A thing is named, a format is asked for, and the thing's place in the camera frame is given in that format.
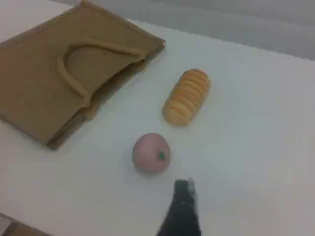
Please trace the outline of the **scuffed right gripper finger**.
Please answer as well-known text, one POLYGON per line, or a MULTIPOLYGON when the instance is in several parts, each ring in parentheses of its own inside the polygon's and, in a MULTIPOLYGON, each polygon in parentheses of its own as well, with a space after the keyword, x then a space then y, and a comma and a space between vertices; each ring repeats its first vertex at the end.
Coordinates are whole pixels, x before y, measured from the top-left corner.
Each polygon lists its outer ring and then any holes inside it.
POLYGON ((195 184, 193 179, 185 179, 186 190, 188 193, 187 206, 187 220, 186 220, 186 229, 184 233, 186 236, 200 236, 201 229, 199 226, 198 213, 197 213, 197 194, 195 190, 195 184))

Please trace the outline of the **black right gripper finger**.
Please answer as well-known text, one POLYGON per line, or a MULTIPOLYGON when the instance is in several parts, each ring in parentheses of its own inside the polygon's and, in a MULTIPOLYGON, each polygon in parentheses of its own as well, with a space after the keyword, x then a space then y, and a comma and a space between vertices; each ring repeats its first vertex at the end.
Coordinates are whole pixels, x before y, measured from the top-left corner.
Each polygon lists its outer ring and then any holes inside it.
POLYGON ((189 202, 189 182, 184 179, 176 180, 173 199, 157 233, 158 236, 181 236, 184 233, 182 225, 186 221, 185 217, 188 213, 189 202))

